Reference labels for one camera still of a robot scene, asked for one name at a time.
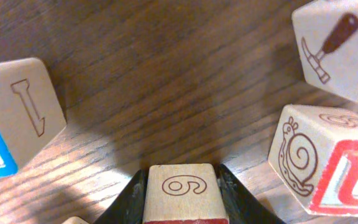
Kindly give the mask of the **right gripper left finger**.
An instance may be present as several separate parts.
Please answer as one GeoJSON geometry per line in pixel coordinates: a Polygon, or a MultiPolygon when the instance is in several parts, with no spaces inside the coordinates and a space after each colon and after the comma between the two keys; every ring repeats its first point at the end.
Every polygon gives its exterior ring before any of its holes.
{"type": "Polygon", "coordinates": [[[93,224],[141,224],[146,183],[145,171],[138,170],[115,201],[93,224]]]}

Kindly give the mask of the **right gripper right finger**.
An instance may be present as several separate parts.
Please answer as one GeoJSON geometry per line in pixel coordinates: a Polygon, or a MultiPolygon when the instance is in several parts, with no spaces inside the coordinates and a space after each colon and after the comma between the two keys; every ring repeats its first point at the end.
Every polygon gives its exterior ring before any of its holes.
{"type": "Polygon", "coordinates": [[[224,164],[218,165],[218,185],[229,223],[285,224],[265,208],[224,164]]]}

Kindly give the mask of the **red I block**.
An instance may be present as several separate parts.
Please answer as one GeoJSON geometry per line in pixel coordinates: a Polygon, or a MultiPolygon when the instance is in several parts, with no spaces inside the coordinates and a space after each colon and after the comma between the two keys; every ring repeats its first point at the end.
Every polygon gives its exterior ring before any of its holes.
{"type": "Polygon", "coordinates": [[[151,166],[142,222],[228,224],[214,167],[206,163],[151,166]]]}

